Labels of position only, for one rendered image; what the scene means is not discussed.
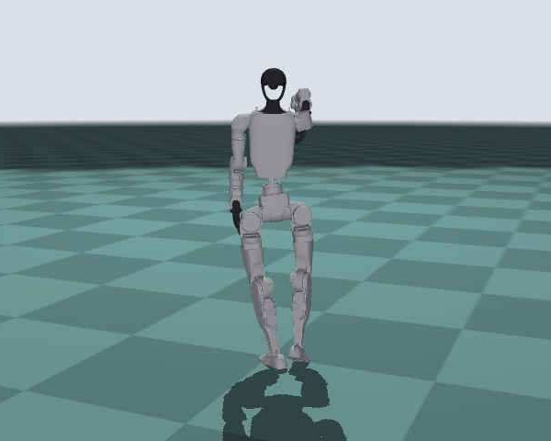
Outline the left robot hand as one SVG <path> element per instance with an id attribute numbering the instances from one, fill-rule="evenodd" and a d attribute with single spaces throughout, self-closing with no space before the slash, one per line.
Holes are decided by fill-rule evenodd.
<path id="1" fill-rule="evenodd" d="M 230 212 L 232 213 L 234 225 L 237 228 L 240 236 L 241 236 L 240 234 L 240 212 L 241 211 L 242 209 L 241 209 L 240 202 L 238 200 L 234 200 L 232 202 L 232 209 L 230 210 Z"/>

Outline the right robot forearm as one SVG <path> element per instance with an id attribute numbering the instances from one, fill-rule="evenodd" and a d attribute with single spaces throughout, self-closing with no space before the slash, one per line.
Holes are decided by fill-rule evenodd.
<path id="1" fill-rule="evenodd" d="M 299 107 L 300 110 L 301 110 L 301 107 L 302 107 L 302 102 L 304 100 L 309 101 L 309 103 L 310 103 L 309 109 L 311 109 L 312 102 L 310 100 L 310 91 L 309 91 L 308 88 L 300 88 L 295 94 L 295 101 L 298 104 L 298 107 Z"/>

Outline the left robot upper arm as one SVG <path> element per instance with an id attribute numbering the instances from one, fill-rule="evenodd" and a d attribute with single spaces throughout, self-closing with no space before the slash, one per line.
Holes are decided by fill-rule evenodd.
<path id="1" fill-rule="evenodd" d="M 233 154 L 233 171 L 243 171 L 247 168 L 247 157 L 244 157 L 246 134 L 249 129 L 251 114 L 241 114 L 233 119 L 231 124 L 231 150 Z"/>

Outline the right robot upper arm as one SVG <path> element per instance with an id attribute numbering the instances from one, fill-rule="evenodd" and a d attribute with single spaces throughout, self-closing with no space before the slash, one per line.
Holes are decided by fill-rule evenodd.
<path id="1" fill-rule="evenodd" d="M 298 104 L 295 101 L 295 96 L 291 98 L 291 108 L 295 109 L 296 128 L 298 132 L 303 130 L 309 130 L 312 128 L 313 123 L 309 110 L 300 111 Z"/>

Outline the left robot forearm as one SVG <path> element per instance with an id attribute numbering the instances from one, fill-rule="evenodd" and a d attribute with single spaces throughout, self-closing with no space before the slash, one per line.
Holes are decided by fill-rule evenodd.
<path id="1" fill-rule="evenodd" d="M 238 200 L 242 207 L 242 180 L 244 174 L 239 171 L 233 171 L 233 157 L 230 159 L 230 206 L 232 208 L 232 202 Z"/>

